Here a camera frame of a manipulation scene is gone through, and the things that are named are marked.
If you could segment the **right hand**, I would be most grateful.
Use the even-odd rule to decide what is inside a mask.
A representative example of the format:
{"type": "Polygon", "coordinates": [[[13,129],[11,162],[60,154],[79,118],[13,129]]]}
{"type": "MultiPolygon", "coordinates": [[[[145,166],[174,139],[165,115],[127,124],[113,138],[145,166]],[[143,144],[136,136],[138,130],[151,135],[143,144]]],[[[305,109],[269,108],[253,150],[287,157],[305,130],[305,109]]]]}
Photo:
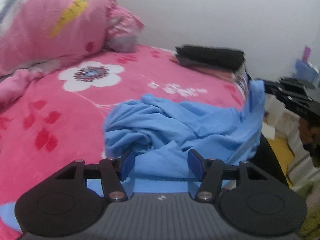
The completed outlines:
{"type": "Polygon", "coordinates": [[[319,168],[319,126],[311,126],[300,118],[298,129],[304,150],[308,151],[314,167],[319,168]]]}

